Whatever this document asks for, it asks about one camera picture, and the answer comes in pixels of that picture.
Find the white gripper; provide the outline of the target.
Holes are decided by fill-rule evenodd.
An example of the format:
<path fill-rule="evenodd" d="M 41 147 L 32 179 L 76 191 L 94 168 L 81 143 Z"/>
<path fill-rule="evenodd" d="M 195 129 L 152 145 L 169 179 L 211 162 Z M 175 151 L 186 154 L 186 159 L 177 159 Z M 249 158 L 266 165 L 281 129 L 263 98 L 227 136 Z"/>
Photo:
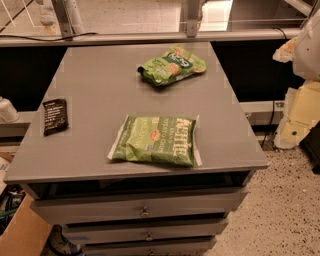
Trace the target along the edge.
<path fill-rule="evenodd" d="M 272 58 L 281 63 L 293 59 L 297 38 L 291 38 L 278 48 Z M 273 143 L 280 149 L 291 149 L 310 133 L 320 121 L 320 82 L 306 81 L 298 89 L 289 88 L 285 95 L 283 118 Z"/>

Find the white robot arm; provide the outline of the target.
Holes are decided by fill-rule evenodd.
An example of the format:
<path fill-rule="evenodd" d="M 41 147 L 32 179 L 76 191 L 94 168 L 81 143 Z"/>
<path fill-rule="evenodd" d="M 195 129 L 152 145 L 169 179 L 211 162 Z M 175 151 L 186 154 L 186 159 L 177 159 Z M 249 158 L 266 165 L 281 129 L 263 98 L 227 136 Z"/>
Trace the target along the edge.
<path fill-rule="evenodd" d="M 293 73 L 304 79 L 298 89 L 288 89 L 283 118 L 273 140 L 277 148 L 291 149 L 298 146 L 320 121 L 320 10 L 297 37 L 275 51 L 273 59 L 291 62 Z"/>

